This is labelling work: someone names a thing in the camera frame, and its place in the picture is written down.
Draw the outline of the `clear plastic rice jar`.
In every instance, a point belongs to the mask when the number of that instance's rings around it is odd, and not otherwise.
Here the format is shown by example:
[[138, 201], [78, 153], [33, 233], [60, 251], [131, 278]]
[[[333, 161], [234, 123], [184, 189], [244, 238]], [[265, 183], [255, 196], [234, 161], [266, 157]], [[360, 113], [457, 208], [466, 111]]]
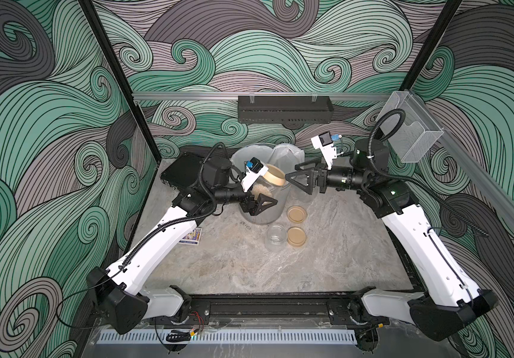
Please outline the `clear plastic rice jar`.
[[311, 204], [318, 194], [317, 189], [313, 187], [311, 193], [307, 192], [309, 185], [306, 176], [297, 176], [295, 180], [297, 185], [292, 185], [292, 195], [298, 202], [302, 204]]

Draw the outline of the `jar with beige lid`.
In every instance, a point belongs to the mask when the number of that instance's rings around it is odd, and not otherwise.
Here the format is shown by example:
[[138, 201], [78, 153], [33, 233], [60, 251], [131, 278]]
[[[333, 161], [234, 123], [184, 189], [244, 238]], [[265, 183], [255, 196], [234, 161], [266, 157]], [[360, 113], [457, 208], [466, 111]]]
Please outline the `jar with beige lid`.
[[285, 180], [285, 173], [272, 164], [267, 164], [265, 175], [260, 176], [250, 189], [255, 199], [264, 195], [277, 200], [273, 208], [280, 210], [285, 206], [289, 191], [290, 184]]
[[265, 238], [265, 247], [271, 252], [279, 252], [286, 246], [287, 230], [279, 224], [271, 225], [267, 229]]

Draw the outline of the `beige jar lid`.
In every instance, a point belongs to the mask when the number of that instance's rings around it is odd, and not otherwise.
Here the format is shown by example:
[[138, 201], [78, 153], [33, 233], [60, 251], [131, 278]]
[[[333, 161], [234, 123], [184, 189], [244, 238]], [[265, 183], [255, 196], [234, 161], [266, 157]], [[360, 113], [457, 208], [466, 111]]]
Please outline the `beige jar lid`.
[[301, 206], [292, 206], [287, 210], [287, 218], [294, 224], [303, 223], [308, 217], [308, 213], [305, 208]]
[[287, 231], [287, 242], [293, 247], [302, 247], [307, 240], [306, 232], [302, 228], [291, 227]]

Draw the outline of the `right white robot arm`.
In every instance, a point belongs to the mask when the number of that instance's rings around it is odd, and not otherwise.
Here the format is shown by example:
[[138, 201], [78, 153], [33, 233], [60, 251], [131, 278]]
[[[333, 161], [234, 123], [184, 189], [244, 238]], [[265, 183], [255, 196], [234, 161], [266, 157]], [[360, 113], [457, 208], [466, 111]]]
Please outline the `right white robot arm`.
[[297, 165], [285, 178], [307, 194], [329, 187], [354, 189], [409, 256], [422, 287], [411, 292], [363, 289], [353, 312], [362, 322], [395, 319], [442, 341], [497, 306], [496, 294], [480, 288], [453, 258], [403, 179], [371, 164], [326, 169], [311, 162]]

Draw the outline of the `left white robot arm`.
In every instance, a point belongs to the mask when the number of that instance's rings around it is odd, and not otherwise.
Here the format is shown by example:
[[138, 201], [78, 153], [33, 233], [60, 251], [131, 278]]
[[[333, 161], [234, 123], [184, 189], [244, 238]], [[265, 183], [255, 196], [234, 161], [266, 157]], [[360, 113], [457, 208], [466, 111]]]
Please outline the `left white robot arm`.
[[230, 203], [258, 216], [278, 201], [263, 193], [245, 192], [239, 184], [215, 192], [204, 192], [201, 188], [183, 190], [157, 226], [129, 252], [107, 268], [93, 268], [86, 282], [94, 307], [106, 324], [117, 333], [126, 334], [145, 319], [165, 316], [184, 321], [190, 300], [187, 294], [176, 286], [147, 291], [144, 285], [180, 240], [211, 216], [218, 204]]

